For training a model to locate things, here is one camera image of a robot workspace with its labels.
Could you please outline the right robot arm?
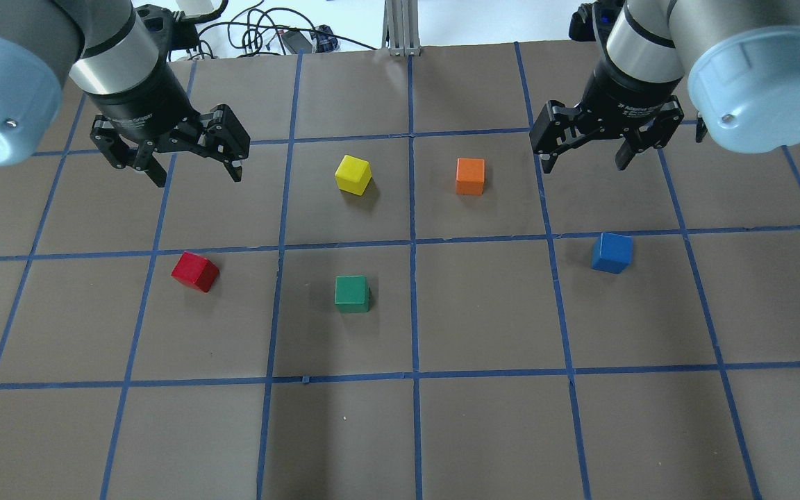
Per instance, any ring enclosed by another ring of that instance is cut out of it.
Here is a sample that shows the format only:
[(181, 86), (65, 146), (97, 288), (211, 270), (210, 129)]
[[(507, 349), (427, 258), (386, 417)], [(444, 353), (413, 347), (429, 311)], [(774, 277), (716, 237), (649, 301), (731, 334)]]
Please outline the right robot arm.
[(597, 1), (581, 4), (568, 35), (596, 42), (599, 58), (580, 102), (546, 102), (531, 127), (546, 174), (593, 140), (622, 140), (619, 170), (666, 147), (685, 118), (680, 82), (696, 142), (740, 154), (800, 143), (800, 1)]

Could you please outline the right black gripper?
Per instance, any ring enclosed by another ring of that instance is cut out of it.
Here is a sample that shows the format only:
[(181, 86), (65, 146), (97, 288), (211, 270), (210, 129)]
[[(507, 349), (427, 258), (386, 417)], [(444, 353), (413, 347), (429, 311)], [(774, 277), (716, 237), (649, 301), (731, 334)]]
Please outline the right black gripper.
[(609, 59), (598, 60), (580, 106), (549, 101), (537, 114), (529, 139), (542, 173), (550, 174), (559, 156), (591, 140), (614, 140), (623, 134), (624, 142), (614, 158), (619, 171), (647, 149), (665, 148), (685, 117), (673, 95), (679, 82), (679, 78), (664, 83), (642, 81)]

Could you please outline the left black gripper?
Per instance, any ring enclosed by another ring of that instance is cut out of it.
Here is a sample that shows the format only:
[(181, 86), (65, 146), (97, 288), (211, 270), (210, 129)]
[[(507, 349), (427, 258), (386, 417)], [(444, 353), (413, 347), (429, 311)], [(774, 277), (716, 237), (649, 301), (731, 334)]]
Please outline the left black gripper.
[(153, 155), (181, 144), (184, 151), (218, 161), (234, 183), (241, 183), (242, 161), (251, 145), (247, 130), (229, 105), (204, 114), (194, 110), (168, 64), (156, 65), (130, 90), (90, 98), (103, 117), (93, 120), (91, 140), (114, 169), (143, 173), (164, 189), (167, 172)]

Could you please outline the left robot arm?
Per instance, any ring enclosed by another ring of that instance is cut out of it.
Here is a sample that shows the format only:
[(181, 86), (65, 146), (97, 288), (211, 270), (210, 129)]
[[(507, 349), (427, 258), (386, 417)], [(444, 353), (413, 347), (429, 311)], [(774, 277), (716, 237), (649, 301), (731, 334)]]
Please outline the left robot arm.
[(229, 106), (201, 113), (168, 56), (199, 44), (197, 26), (218, 19), (130, 1), (0, 1), (0, 167), (32, 156), (71, 80), (99, 109), (90, 137), (108, 164), (164, 187), (156, 155), (212, 158), (242, 179), (250, 136)]

